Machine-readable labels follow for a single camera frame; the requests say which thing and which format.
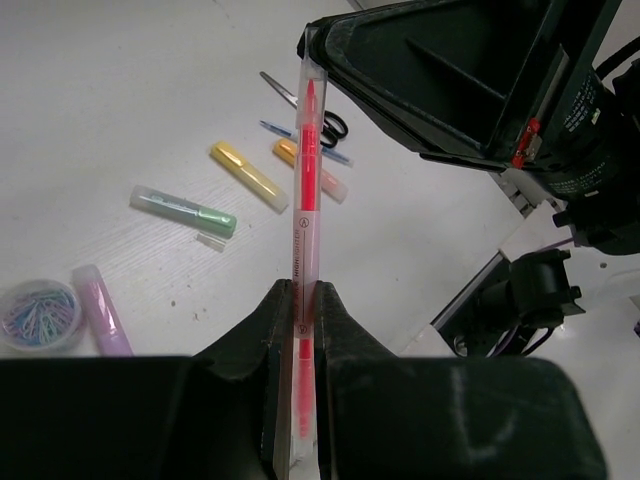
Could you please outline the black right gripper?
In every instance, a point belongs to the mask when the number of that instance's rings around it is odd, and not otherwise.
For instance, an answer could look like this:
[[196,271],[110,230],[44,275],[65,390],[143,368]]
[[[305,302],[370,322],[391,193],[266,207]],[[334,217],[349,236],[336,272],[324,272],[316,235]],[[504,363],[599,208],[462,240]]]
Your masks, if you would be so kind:
[[[569,58],[528,173],[571,204],[623,209],[639,197],[639,63],[633,39],[592,65],[617,1],[568,2],[555,38]],[[556,1],[412,1],[313,22],[309,53],[388,136],[441,162],[501,170],[543,95]]]

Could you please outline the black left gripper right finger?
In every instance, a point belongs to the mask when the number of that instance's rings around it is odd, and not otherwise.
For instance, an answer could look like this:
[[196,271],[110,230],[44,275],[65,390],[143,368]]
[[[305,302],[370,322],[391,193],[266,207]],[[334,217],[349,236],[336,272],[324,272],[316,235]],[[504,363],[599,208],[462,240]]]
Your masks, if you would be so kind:
[[318,465],[324,479],[604,479],[579,393],[536,358],[400,357],[314,301]]

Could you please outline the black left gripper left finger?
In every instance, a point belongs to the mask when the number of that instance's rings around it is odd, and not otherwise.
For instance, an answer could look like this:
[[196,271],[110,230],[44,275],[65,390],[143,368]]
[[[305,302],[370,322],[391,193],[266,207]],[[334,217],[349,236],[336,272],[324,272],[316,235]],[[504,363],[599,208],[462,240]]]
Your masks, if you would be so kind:
[[1,364],[5,479],[285,479],[291,284],[194,356]]

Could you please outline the clear pen cap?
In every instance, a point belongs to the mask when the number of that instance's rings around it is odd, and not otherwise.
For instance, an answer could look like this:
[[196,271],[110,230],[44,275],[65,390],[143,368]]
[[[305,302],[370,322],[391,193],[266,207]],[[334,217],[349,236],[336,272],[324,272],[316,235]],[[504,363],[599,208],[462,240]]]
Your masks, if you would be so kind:
[[318,32],[318,27],[308,26],[302,36],[296,128],[299,152],[303,155],[313,154],[320,159],[327,72],[311,57],[313,41]]

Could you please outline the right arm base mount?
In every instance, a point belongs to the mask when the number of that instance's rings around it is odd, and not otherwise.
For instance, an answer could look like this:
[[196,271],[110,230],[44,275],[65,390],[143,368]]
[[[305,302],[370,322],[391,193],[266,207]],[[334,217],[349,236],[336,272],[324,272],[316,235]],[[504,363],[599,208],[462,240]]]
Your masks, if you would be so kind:
[[527,356],[569,316],[585,310],[569,281],[567,250],[547,249],[510,261],[496,254],[432,322],[458,357]]

